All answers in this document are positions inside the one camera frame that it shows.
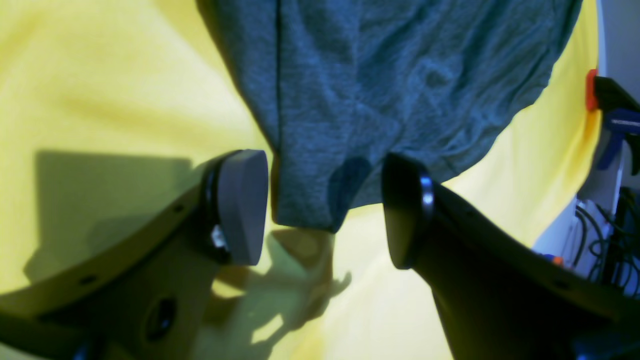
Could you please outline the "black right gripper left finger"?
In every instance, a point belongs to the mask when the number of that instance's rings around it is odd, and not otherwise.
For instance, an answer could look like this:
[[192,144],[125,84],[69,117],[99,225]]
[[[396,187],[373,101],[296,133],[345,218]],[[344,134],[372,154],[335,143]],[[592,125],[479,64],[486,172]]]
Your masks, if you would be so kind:
[[261,257],[263,150],[208,161],[140,230],[59,275],[1,296],[1,342],[48,360],[185,360],[221,267]]

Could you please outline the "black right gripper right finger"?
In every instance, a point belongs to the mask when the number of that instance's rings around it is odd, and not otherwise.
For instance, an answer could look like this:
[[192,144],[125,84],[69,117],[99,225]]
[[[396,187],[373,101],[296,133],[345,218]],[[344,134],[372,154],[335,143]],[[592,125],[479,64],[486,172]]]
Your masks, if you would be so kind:
[[637,360],[639,303],[553,264],[389,153],[382,205],[391,262],[429,285],[455,360]]

